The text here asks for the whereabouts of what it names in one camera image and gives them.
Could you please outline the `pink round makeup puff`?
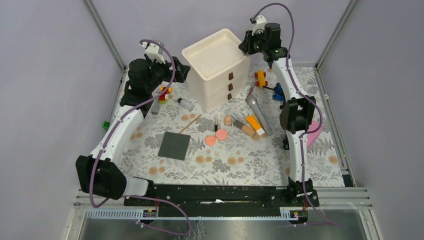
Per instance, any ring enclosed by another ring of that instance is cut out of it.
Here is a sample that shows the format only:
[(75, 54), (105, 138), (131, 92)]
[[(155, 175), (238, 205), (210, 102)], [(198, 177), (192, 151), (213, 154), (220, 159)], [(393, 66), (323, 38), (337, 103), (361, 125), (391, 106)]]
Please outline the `pink round makeup puff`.
[(219, 140), (219, 141), (224, 141), (227, 137), (228, 137), (228, 132), (225, 129), (218, 129), (215, 132), (215, 137)]

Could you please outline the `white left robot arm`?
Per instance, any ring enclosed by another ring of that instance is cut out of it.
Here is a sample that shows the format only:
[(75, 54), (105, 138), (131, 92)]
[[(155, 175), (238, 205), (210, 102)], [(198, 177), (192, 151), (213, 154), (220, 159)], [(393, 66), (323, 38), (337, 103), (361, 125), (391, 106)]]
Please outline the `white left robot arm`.
[(154, 202), (155, 192), (149, 188), (151, 182), (126, 176), (118, 166), (127, 142), (150, 111), (153, 97), (160, 95), (160, 85), (170, 81), (173, 66), (176, 67), (173, 81), (184, 83), (191, 68), (175, 56), (172, 62), (164, 64), (148, 57), (130, 62), (113, 123), (96, 148), (88, 156), (80, 155), (75, 162), (84, 193), (113, 200), (135, 196), (144, 206)]

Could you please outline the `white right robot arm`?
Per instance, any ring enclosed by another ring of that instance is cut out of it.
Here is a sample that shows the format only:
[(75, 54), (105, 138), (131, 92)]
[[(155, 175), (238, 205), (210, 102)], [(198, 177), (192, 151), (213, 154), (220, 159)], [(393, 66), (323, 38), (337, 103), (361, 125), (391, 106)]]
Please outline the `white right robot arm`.
[(287, 201), (293, 206), (310, 200), (314, 188), (307, 161), (307, 135), (316, 109), (314, 96), (307, 96), (295, 76), (289, 50), (282, 47), (278, 23), (256, 21), (248, 30), (239, 49), (247, 55), (261, 53), (276, 75), (284, 94), (285, 104), (279, 115), (289, 147), (290, 174)]

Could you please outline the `clear black mascara tube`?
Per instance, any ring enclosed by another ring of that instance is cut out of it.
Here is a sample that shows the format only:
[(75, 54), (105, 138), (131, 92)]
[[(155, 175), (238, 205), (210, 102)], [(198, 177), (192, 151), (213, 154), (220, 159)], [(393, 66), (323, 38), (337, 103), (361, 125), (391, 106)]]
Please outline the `clear black mascara tube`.
[(219, 127), (218, 127), (218, 116), (216, 115), (214, 117), (214, 132), (217, 132), (218, 129), (219, 129)]

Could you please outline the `white drawer organizer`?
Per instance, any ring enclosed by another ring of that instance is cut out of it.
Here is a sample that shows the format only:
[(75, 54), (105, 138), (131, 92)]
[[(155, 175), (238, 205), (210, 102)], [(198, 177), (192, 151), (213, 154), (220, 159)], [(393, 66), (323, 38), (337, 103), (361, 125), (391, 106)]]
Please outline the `white drawer organizer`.
[(212, 112), (246, 89), (251, 58), (241, 40), (228, 28), (184, 48), (191, 67), (186, 83), (191, 97), (205, 112)]

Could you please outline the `red lip gloss tube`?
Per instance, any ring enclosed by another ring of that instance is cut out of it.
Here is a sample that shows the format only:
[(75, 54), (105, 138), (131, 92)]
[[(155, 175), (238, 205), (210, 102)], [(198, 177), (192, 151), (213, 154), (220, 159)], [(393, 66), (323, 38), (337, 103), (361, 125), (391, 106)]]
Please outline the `red lip gloss tube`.
[(255, 89), (255, 87), (256, 87), (256, 82), (254, 82), (253, 84), (252, 84), (252, 86), (251, 86), (251, 88), (250, 88), (250, 90), (249, 90), (249, 92), (248, 92), (248, 94), (247, 94), (247, 97), (249, 97), (252, 93), (253, 93), (253, 91), (254, 91), (254, 89)]

